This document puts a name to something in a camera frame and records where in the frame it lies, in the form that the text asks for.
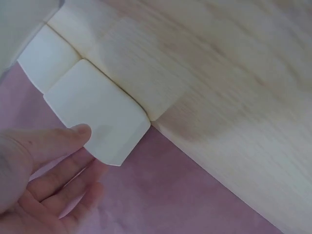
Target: wood grain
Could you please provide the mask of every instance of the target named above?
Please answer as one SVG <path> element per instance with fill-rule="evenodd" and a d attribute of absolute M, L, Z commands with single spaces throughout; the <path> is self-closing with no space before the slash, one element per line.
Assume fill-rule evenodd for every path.
<path fill-rule="evenodd" d="M 222 184 L 308 234 L 311 23 L 308 0 L 68 0 L 49 24 Z"/>

